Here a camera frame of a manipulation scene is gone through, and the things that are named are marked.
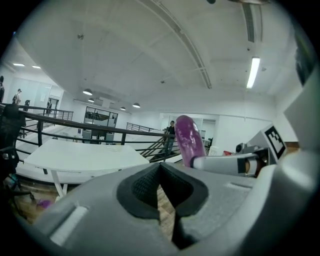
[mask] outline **glass partition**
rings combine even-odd
[[[115,128],[117,118],[117,113],[87,106],[84,116],[84,123]]]

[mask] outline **ceiling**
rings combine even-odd
[[[172,89],[245,91],[254,56],[250,91],[273,96],[297,79],[294,31],[275,4],[250,9],[254,42],[243,5],[227,0],[48,0],[16,36],[75,99],[90,88],[114,109]]]
[[[39,66],[39,64],[31,59],[15,37],[12,38],[10,45],[1,56],[1,62],[12,72],[25,73],[30,76],[47,76],[42,69],[32,67]],[[15,66],[13,63],[24,64],[24,66]]]

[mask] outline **glass wall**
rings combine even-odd
[[[25,105],[26,101],[30,101],[30,106],[46,108],[51,90],[51,85],[43,82],[27,80],[22,78],[14,78],[11,86],[8,88],[8,98],[6,103],[12,103],[14,95],[21,89],[19,105]],[[29,110],[35,114],[43,113],[43,110]]]
[[[116,127],[118,114],[87,106],[84,116],[85,124]]]

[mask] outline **purple cylinder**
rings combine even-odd
[[[184,166],[190,167],[191,160],[194,157],[204,157],[206,155],[201,135],[191,117],[187,115],[179,116],[174,130]]]

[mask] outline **floor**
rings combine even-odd
[[[22,214],[26,217],[27,221],[32,224],[44,210],[55,203],[58,193],[54,185],[37,183],[22,178],[19,178],[19,181],[22,191],[30,191],[34,195],[34,200],[32,200],[29,195],[17,196],[15,199]],[[75,188],[75,186],[68,186],[68,192],[73,188]],[[175,209],[160,186],[157,190],[157,197],[158,210],[160,213],[160,228],[166,237],[171,240],[175,221]],[[11,206],[12,211],[18,214],[14,206]]]

